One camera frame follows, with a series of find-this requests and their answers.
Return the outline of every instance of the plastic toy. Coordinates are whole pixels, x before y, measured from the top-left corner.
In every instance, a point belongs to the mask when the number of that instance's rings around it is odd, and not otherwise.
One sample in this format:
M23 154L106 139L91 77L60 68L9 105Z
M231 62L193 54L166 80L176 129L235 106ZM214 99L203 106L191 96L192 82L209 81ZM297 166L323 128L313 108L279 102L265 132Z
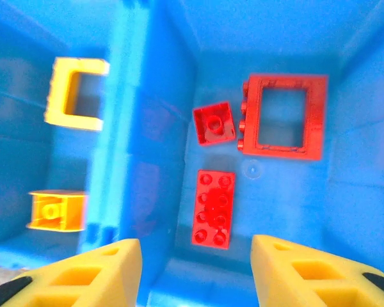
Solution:
M229 248L235 174L199 170L192 243Z
M3 307L135 306L141 272L140 242L126 239L25 272L0 287L0 298Z
M250 260L261 306L384 307L384 273L368 265L267 235Z
M259 144L260 112L264 88L305 90L305 127L302 147ZM262 155L289 159L320 160L323 150L324 110L327 78L309 75L251 75L243 84L245 99L241 111L245 119L239 123L243 139L237 148L246 155Z
M236 138L229 102L221 102L193 110L200 145L213 145Z
M80 74L107 75L109 64L103 59L56 58L53 66L45 121L64 127L101 130L102 120L74 114Z
M54 232L84 230L84 192L46 190L34 191L31 223L28 228Z

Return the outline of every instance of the blue plastic surface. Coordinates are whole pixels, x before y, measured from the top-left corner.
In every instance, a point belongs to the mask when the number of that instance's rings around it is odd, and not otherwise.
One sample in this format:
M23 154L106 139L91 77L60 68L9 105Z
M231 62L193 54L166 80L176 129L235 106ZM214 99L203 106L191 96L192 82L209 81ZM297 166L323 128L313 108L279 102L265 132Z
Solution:
M0 265L39 266L136 237L140 306L257 306L258 233L384 271L384 1L24 2L0 1L0 31L14 38L0 39ZM42 122L52 61L66 54L111 64L105 88L100 79L89 89L102 97L99 134ZM198 146L192 108L229 100L237 125L253 72L329 76L321 161ZM18 75L28 77L18 84ZM298 142L299 96L267 100L264 137ZM202 168L236 173L226 251L191 245ZM87 190L79 238L23 231L27 192L43 188Z

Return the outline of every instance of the red lego brick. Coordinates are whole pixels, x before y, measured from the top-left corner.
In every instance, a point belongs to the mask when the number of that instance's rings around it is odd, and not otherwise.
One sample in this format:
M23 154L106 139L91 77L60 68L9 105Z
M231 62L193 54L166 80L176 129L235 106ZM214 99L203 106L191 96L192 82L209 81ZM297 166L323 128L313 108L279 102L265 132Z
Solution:
M213 145L236 138L229 102L194 109L193 117L200 145Z
M259 144L260 112L264 88L306 91L302 147ZM241 111L246 118L239 123L243 139L237 141L237 149L246 155L320 160L323 151L326 92L326 76L251 75L249 81L243 84L245 99L242 101Z
M235 174L198 171L192 243L211 248L229 248Z

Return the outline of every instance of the yellow lego brick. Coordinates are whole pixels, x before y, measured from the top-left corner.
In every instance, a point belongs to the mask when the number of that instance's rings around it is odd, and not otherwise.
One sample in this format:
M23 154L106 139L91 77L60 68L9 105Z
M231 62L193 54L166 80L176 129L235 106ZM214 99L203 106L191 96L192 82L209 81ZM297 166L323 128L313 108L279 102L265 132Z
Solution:
M262 307L384 307L384 292L362 274L384 273L352 260L255 235L250 256Z
M102 120L74 114L81 74L107 75L109 63L103 59L56 58L45 121L64 127L101 130Z
M30 194L33 195L33 210L28 228L54 232L84 230L84 192L44 190Z
M137 239L126 239L17 278L33 281L3 307L133 307L141 279Z

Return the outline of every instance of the blue plastic bin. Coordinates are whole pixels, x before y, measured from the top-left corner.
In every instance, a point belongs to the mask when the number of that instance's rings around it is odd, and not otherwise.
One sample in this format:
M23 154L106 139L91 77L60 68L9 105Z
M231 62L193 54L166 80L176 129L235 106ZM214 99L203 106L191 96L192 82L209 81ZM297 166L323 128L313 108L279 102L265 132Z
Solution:
M0 1L0 265L136 237L140 306L257 306L258 233L384 271L384 1L309 2ZM66 55L111 64L97 81L100 133L43 122L54 57ZM237 124L251 73L328 75L321 161L198 145L192 108L229 100ZM302 100L265 95L262 137L297 142ZM226 251L191 245L198 169L236 173ZM44 188L87 191L85 232L25 229L28 192Z

